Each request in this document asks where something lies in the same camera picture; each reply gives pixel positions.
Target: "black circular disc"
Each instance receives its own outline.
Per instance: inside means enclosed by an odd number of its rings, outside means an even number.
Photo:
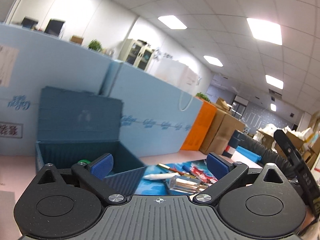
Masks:
[[[253,184],[234,189],[221,198],[218,213],[227,225],[247,236],[286,236],[300,228],[306,208],[293,188],[294,192],[286,192],[281,186]]]
[[[66,239],[86,231],[101,214],[100,200],[78,187],[37,185],[20,198],[14,217],[20,231],[37,239]]]
[[[248,198],[245,205],[249,211],[260,216],[274,216],[283,209],[282,202],[269,195],[256,195]]]
[[[71,198],[66,196],[49,196],[40,200],[37,204],[38,211],[48,217],[58,217],[67,214],[74,206]]]

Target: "black chair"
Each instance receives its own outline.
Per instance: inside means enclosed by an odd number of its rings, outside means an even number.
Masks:
[[[245,134],[242,134],[240,139],[239,146],[261,156],[261,161],[258,163],[260,166],[263,167],[266,163],[275,163],[287,178],[296,177],[293,167],[287,159]]]

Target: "white ceiling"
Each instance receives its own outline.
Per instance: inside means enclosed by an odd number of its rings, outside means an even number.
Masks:
[[[320,0],[114,1],[167,32],[215,73],[265,93],[271,88],[311,114],[320,109]],[[157,19],[165,15],[188,28],[169,29]],[[279,23],[283,46],[254,39],[247,17]],[[208,64],[204,55],[224,66]],[[266,74],[283,80],[284,89],[268,85]]]
[[[233,78],[226,79],[221,74],[215,74],[211,85],[219,87],[223,90],[228,90],[234,94],[237,94],[255,104],[258,106],[261,106],[262,108],[267,109],[268,111],[272,112],[270,109],[270,104],[276,104],[277,111],[276,114],[289,122],[299,124],[299,121],[302,117],[302,111],[298,110],[291,104],[288,104],[286,102],[283,102],[281,100],[276,100],[276,102],[273,102],[271,100],[271,96],[267,93],[264,93],[261,90],[258,89],[252,89],[251,86],[248,86],[244,84],[243,82],[239,82],[237,80],[234,80]]]

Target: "blue gripper pad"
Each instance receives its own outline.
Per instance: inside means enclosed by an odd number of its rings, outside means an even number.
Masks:
[[[217,180],[221,179],[230,172],[229,166],[224,164],[211,153],[209,153],[207,156],[207,168],[217,178]]]
[[[87,165],[88,171],[101,180],[112,171],[112,168],[113,156],[110,153],[100,156],[98,159],[95,159]]]

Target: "computer monitor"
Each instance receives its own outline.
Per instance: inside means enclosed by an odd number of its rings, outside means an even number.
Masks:
[[[24,19],[21,22],[22,27],[31,29],[34,25],[37,25],[38,21],[24,17]]]
[[[64,21],[51,19],[46,29],[44,30],[44,33],[48,33],[58,37],[60,35],[64,23]]]

